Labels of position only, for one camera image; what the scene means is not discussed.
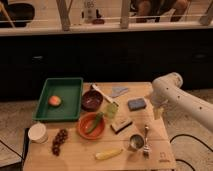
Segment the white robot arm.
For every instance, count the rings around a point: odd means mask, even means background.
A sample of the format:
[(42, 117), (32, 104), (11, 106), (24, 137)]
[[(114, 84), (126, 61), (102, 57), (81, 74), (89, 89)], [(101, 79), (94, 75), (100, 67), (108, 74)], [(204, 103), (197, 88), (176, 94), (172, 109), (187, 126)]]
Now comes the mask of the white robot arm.
[(171, 101), (213, 133), (213, 104), (183, 91), (183, 78), (179, 73), (172, 72), (160, 76), (154, 79), (151, 85), (152, 92), (149, 98), (155, 112), (167, 101)]

